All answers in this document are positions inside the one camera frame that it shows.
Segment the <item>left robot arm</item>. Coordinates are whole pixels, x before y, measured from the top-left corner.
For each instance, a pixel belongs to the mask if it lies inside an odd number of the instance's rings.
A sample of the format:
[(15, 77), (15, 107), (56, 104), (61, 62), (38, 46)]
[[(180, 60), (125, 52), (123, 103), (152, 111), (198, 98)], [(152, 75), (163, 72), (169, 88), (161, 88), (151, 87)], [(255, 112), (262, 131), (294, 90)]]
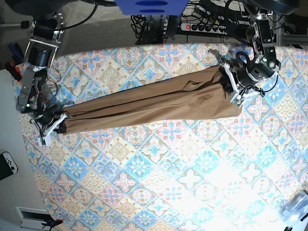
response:
[(278, 80), (281, 68), (281, 63), (276, 58), (274, 35), (269, 20), (263, 13), (250, 16), (249, 19), (246, 36), (252, 43), (253, 60), (245, 52), (239, 51), (235, 55), (237, 64), (231, 66), (227, 61), (219, 61), (223, 75), (229, 78), (225, 91), (230, 94), (230, 102), (239, 108), (246, 99), (258, 94), (263, 97), (271, 91), (273, 88), (264, 90), (256, 84), (269, 78)]

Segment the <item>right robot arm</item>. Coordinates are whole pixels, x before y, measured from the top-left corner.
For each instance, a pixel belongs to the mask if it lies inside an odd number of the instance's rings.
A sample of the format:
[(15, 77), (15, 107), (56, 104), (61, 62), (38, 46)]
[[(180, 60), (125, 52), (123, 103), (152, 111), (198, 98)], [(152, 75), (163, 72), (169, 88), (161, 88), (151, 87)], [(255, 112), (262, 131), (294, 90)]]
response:
[(22, 87), (16, 99), (16, 109), (28, 114), (39, 131), (40, 146), (51, 144), (51, 133), (58, 130), (66, 118), (56, 105), (44, 102), (40, 93), (48, 80), (47, 68), (54, 61), (61, 46), (63, 28), (62, 12), (53, 12), (49, 18), (37, 18), (31, 26), (31, 37), (26, 48), (25, 61), (29, 63), (22, 75)]

